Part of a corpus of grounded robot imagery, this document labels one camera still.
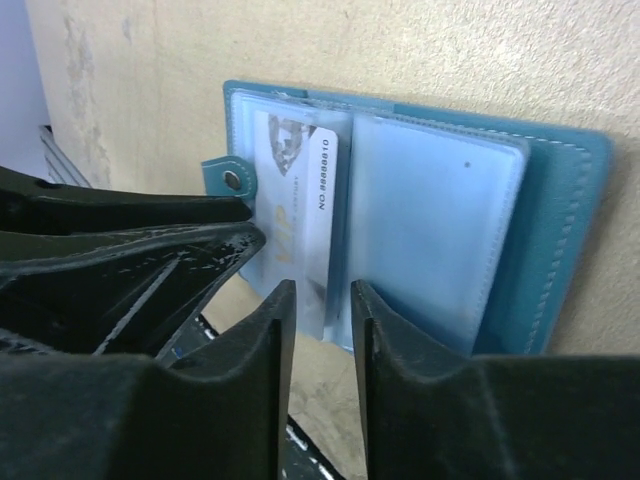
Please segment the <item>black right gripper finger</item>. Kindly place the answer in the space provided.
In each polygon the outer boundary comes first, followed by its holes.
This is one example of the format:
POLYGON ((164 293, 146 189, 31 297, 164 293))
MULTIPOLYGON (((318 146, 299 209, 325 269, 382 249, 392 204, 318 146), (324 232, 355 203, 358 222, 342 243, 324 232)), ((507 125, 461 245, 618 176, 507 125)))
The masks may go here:
POLYGON ((5 355, 5 479, 277 479, 296 323, 282 281, 169 367, 141 355, 5 355))
POLYGON ((1 337, 44 353, 163 354, 265 243, 250 222, 1 235, 1 337))
POLYGON ((91 189, 1 169, 1 229, 5 232, 71 235, 250 218, 250 208, 236 197, 91 189))
POLYGON ((351 286, 366 470, 372 479, 635 479, 635 355, 451 351, 351 286))

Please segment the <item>blue leather card holder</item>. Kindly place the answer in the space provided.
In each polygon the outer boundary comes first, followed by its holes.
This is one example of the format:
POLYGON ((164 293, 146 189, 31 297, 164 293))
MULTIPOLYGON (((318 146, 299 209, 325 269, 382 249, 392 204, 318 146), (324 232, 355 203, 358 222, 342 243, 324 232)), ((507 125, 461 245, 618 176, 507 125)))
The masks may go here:
POLYGON ((323 338, 353 347, 350 286, 453 350, 542 353, 613 161, 604 133, 371 97, 229 80, 227 153, 210 195, 255 222, 254 115, 306 118, 339 139, 323 338))

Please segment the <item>printed card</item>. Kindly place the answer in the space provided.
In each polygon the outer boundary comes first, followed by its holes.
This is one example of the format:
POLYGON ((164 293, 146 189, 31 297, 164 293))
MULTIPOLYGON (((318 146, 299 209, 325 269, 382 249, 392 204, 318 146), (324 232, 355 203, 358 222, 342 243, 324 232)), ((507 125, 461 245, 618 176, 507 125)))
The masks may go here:
POLYGON ((298 329, 323 338, 339 139, 301 116, 254 115, 255 223, 266 245, 250 284, 262 295, 296 283, 298 329))

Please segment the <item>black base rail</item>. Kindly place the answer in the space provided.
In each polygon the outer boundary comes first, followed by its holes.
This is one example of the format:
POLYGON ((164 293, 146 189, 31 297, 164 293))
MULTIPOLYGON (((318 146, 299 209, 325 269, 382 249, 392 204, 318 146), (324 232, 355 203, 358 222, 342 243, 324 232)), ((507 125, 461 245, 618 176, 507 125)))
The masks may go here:
MULTIPOLYGON (((192 351, 211 343, 219 336, 206 318, 199 314, 183 324, 163 347, 156 359, 170 367, 192 351)), ((304 429, 291 417, 287 419, 284 437, 282 479, 341 480, 336 467, 321 453, 304 429)))

